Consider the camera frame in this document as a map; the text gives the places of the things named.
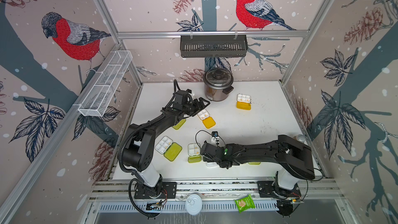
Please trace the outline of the clear white pillbox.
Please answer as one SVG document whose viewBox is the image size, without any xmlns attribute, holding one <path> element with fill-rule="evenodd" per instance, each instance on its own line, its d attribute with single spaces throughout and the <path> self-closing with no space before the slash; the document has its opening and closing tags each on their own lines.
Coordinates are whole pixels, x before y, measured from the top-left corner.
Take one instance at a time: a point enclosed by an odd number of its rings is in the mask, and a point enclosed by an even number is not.
<svg viewBox="0 0 398 224">
<path fill-rule="evenodd" d="M 214 168 L 214 167 L 218 167 L 218 164 L 216 162 L 206 162 L 206 166 L 208 168 Z"/>
</svg>

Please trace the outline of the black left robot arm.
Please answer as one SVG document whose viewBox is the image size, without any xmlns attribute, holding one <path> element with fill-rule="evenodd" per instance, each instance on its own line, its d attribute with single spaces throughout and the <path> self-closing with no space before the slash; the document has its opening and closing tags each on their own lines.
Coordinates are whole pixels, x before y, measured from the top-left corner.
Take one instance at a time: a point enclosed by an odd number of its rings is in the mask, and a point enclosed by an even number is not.
<svg viewBox="0 0 398 224">
<path fill-rule="evenodd" d="M 147 187 L 157 187 L 162 179 L 151 163 L 156 138 L 183 119 L 197 115 L 209 104 L 210 101 L 202 97 L 193 99 L 190 94 L 173 96 L 161 109 L 161 115 L 140 125 L 131 124 L 117 155 L 120 169 L 133 174 Z"/>
</svg>

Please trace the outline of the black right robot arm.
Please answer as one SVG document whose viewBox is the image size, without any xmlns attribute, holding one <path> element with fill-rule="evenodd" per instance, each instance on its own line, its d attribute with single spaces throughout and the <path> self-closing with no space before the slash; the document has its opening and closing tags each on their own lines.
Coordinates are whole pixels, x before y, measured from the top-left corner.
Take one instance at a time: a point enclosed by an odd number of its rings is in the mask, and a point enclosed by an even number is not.
<svg viewBox="0 0 398 224">
<path fill-rule="evenodd" d="M 276 185 L 285 190 L 292 191 L 299 180 L 315 179 L 311 147 L 287 135 L 254 145 L 227 144 L 219 147 L 205 142 L 200 155 L 224 169 L 250 162 L 278 164 L 283 169 L 277 173 Z"/>
</svg>

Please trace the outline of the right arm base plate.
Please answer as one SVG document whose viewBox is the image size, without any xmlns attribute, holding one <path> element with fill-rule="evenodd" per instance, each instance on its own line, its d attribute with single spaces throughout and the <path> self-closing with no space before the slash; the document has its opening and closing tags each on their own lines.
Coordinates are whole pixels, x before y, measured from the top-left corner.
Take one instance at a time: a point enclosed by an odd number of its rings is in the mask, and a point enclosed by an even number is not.
<svg viewBox="0 0 398 224">
<path fill-rule="evenodd" d="M 301 198 L 301 192 L 297 184 L 292 190 L 280 188 L 274 181 L 258 181 L 258 192 L 260 198 L 274 198 L 277 200 Z"/>
</svg>

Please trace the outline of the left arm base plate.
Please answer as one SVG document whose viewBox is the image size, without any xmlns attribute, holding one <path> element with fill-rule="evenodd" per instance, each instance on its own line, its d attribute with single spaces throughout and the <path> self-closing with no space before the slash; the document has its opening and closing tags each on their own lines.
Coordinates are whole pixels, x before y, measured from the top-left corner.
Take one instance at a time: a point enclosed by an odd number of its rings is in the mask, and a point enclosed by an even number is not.
<svg viewBox="0 0 398 224">
<path fill-rule="evenodd" d="M 160 182 L 153 188 L 139 183 L 134 190 L 134 199 L 175 199 L 176 192 L 176 182 Z"/>
</svg>

